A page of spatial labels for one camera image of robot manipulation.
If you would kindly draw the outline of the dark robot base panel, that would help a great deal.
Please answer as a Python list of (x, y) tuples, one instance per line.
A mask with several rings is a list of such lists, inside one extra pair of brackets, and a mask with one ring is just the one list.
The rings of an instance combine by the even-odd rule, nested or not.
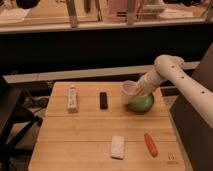
[[(213, 43), (192, 77), (213, 92)], [(194, 171), (213, 171), (213, 129), (180, 94), (170, 109)]]

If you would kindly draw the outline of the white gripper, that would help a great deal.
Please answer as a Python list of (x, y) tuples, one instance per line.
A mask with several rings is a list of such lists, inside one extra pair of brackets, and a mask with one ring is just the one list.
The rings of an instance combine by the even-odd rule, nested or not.
[(154, 92), (166, 79), (162, 77), (157, 71), (150, 70), (146, 74), (142, 75), (136, 82), (137, 95), (150, 94)]

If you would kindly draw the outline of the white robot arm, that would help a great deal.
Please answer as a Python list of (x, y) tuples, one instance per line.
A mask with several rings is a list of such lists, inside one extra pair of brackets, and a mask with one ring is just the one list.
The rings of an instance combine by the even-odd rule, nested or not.
[(213, 128), (213, 92), (189, 77), (183, 71), (184, 60), (178, 56), (160, 55), (154, 67), (142, 75), (136, 83), (136, 92), (149, 94), (169, 80), (205, 122)]

